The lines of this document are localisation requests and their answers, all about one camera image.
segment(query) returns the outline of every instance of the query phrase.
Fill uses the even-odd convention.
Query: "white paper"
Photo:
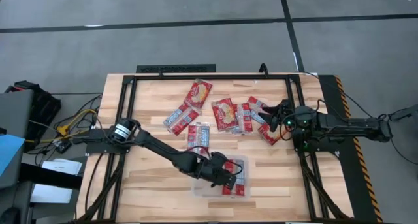
[[[42,164],[42,168],[72,175],[77,175],[81,166],[80,162],[66,159],[54,159],[53,161],[45,161]],[[71,194],[72,189],[36,184],[32,192],[31,202],[68,204],[70,203]]]

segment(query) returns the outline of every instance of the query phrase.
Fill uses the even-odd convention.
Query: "gray floor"
[[[418,0],[288,0],[292,17],[417,13]],[[283,18],[280,0],[1,0],[0,28],[131,24],[236,18]],[[418,102],[418,20],[295,24],[306,71],[337,74],[371,114]],[[56,93],[102,91],[107,73],[136,65],[216,63],[219,72],[296,71],[285,24],[215,25],[104,31],[0,34],[0,89],[19,80]],[[57,118],[93,96],[60,95]],[[364,114],[350,104],[353,116]],[[394,141],[418,161],[416,126],[393,124]],[[361,140],[383,215],[416,223],[417,167],[390,144]],[[83,146],[64,157],[84,154]],[[26,157],[33,162],[33,157]],[[46,219],[44,223],[55,223]]]

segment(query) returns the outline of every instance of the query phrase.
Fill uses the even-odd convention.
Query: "yellow and black hazard tape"
[[[340,89],[341,100],[342,100],[342,104],[344,105],[344,110],[346,112],[346,116],[347,116],[347,118],[350,118],[351,117],[350,108],[348,107],[346,96],[344,94],[342,94],[344,92],[344,89],[342,87],[341,80],[338,76],[335,76],[335,79],[337,81],[337,86]],[[383,222],[383,219],[381,218],[381,213],[380,213],[378,201],[376,200],[376,196],[374,195],[372,182],[370,181],[370,176],[368,175],[368,171],[367,171],[367,168],[366,168],[366,162],[364,162],[363,153],[361,152],[361,147],[360,147],[359,140],[357,138],[354,138],[353,140],[354,140],[355,149],[357,150],[357,155],[359,156],[359,161],[360,161],[361,169],[363,171],[364,180],[366,180],[366,185],[367,185],[367,188],[368,188],[368,194],[370,195],[370,198],[372,199],[372,205],[374,207],[374,212],[378,217],[378,222]]]

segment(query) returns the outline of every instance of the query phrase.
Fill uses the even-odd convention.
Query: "clear plastic tray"
[[[203,179],[193,179],[191,191],[196,197],[204,197],[208,199],[214,200],[248,200],[251,197],[250,194],[250,186],[249,186],[249,166],[248,166],[248,158],[243,155],[225,155],[228,159],[240,159],[244,162],[244,195],[223,195],[223,186],[217,185],[213,188],[210,187],[212,185],[210,182],[207,182]]]

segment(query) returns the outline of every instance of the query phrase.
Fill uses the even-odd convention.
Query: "wooden tabletop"
[[[104,87],[99,118],[104,128],[114,124],[123,74],[109,74]],[[319,80],[300,75],[306,105],[316,108],[323,99]],[[194,197],[191,178],[178,172],[170,161],[150,150],[132,147],[123,171],[117,222],[136,221],[308,221],[309,212],[298,156],[291,141],[279,140],[270,146],[259,135],[232,136],[217,131],[210,103],[230,97],[234,103],[244,103],[254,96],[267,105],[275,106],[287,98],[283,80],[209,80],[212,90],[195,121],[210,122],[210,150],[225,155],[245,155],[249,161],[251,197],[245,201],[210,200]],[[187,129],[180,135],[170,134],[163,120],[183,102],[192,80],[139,81],[133,117],[142,128],[168,145],[184,150]],[[296,88],[293,93],[297,99]],[[126,115],[129,94],[125,100]],[[326,112],[321,105],[321,112]],[[256,131],[259,124],[253,121]],[[84,213],[86,191],[98,155],[88,158],[77,203],[77,214]],[[317,153],[323,186],[334,202],[349,216],[353,216],[346,183],[339,160],[330,153]],[[95,173],[88,197],[90,206],[100,193],[108,156],[104,155]],[[317,216],[320,206],[313,189]],[[112,191],[106,204],[105,217],[110,215]]]

